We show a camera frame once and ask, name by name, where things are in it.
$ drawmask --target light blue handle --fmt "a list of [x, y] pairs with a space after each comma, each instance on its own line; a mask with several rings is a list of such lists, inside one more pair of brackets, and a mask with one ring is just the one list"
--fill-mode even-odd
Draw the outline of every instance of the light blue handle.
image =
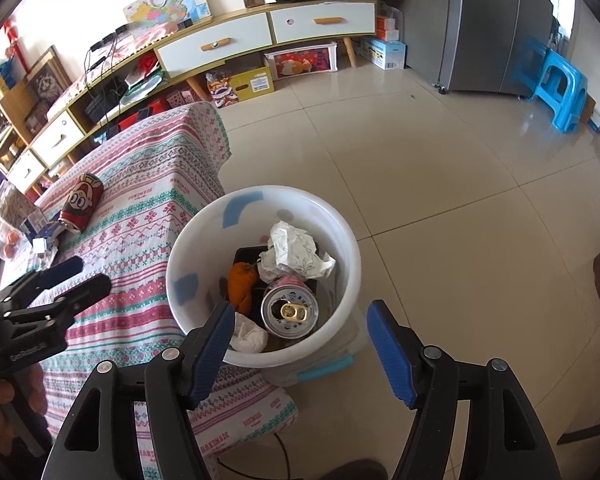
[[298, 374], [298, 381], [304, 383], [305, 381], [311, 381], [318, 377], [324, 377], [325, 375], [333, 374], [344, 368], [349, 367], [353, 364], [353, 355], [344, 356], [342, 359], [338, 359], [333, 363], [327, 363], [325, 365], [309, 368], [304, 372]]

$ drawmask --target human hand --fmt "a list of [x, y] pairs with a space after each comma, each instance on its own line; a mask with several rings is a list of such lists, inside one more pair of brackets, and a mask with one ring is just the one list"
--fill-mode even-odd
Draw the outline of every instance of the human hand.
[[[29, 396], [29, 407], [34, 412], [45, 415], [45, 386], [43, 384], [43, 371], [39, 364], [35, 364], [29, 368], [29, 384], [32, 387], [32, 392]], [[13, 396], [13, 385], [5, 379], [0, 379], [0, 404], [11, 402]], [[10, 455], [13, 439], [16, 436], [17, 434], [13, 426], [7, 422], [0, 410], [0, 454], [4, 456]]]

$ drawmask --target shoe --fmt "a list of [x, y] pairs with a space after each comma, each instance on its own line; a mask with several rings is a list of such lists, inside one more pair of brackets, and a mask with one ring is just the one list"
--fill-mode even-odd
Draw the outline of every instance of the shoe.
[[376, 460], [363, 458], [337, 467], [320, 480], [388, 480], [384, 466]]

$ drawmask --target screw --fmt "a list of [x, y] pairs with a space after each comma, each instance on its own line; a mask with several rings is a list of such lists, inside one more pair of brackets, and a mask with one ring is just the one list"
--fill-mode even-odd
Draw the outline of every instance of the screw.
[[101, 374], [106, 374], [107, 372], [110, 372], [112, 368], [113, 364], [111, 363], [111, 361], [103, 361], [100, 364], [98, 364], [96, 370], [99, 371]]
[[177, 348], [167, 348], [162, 352], [162, 358], [165, 361], [174, 360], [176, 357], [180, 355], [180, 351]]
[[424, 349], [424, 355], [429, 359], [440, 359], [442, 356], [442, 350], [437, 346], [427, 346]]
[[509, 368], [509, 365], [507, 365], [506, 362], [504, 362], [502, 359], [492, 359], [491, 366], [494, 370], [497, 370], [499, 372], [503, 372], [504, 370]]

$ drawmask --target map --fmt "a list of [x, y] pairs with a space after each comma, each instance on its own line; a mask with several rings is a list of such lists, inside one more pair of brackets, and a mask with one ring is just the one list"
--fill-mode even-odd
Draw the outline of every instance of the map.
[[138, 0], [125, 7], [128, 23], [133, 23], [134, 37], [154, 25], [166, 22], [194, 22], [211, 16], [206, 0]]

